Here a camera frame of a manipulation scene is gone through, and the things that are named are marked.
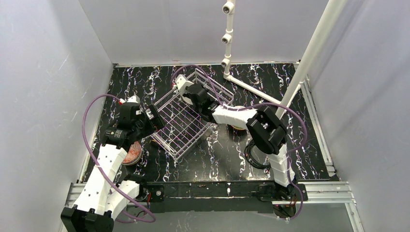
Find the yellow-green bowl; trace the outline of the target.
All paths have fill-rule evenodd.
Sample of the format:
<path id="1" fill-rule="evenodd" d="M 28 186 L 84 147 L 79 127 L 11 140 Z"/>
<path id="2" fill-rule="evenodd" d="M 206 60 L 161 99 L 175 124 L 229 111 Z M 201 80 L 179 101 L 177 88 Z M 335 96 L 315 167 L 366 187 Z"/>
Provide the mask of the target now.
<path id="1" fill-rule="evenodd" d="M 242 128 L 242 127 L 238 127 L 238 126 L 235 126 L 235 125 L 230 125 L 234 130 L 238 130 L 238 131 L 246 131 L 247 129 L 246 128 Z"/>

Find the beige bowl white inside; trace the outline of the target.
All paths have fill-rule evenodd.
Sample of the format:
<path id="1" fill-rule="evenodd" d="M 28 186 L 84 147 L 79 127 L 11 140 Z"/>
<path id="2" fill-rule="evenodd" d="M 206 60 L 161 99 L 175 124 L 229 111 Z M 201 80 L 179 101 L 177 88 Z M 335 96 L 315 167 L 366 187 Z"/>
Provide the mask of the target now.
<path id="1" fill-rule="evenodd" d="M 187 104 L 193 105 L 193 101 L 192 101 L 192 99 L 191 99 L 189 93 L 184 93 L 184 94 L 182 94 L 182 99 L 183 99 L 183 101 L 186 102 Z"/>

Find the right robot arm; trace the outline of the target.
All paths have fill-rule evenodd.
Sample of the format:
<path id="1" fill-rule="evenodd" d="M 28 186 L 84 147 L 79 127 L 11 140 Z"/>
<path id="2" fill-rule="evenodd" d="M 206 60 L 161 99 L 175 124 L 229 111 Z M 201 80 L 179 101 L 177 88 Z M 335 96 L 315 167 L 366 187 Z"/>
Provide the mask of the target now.
<path id="1" fill-rule="evenodd" d="M 274 113 L 276 104 L 264 102 L 236 108 L 214 100 L 200 84 L 190 84 L 178 90 L 184 101 L 191 104 L 204 121 L 249 132 L 252 139 L 244 151 L 247 162 L 254 168 L 272 171 L 275 182 L 273 195 L 290 200 L 287 206 L 276 205 L 275 214 L 286 221 L 296 218 L 301 213 L 301 209 L 296 209 L 296 203 L 304 201 L 303 193 L 297 186 L 292 159 L 287 150 L 287 128 Z"/>

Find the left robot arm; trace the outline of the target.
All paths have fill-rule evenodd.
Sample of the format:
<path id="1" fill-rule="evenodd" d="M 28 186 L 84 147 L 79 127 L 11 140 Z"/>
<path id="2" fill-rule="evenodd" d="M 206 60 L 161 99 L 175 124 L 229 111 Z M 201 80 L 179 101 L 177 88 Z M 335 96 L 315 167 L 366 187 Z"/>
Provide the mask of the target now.
<path id="1" fill-rule="evenodd" d="M 111 232 L 118 215 L 135 202 L 140 180 L 127 177 L 119 185 L 114 179 L 130 147 L 164 127 L 157 108 L 148 110 L 137 102 L 120 105 L 119 117 L 105 129 L 95 166 L 79 197 L 65 207 L 61 220 L 69 232 Z"/>

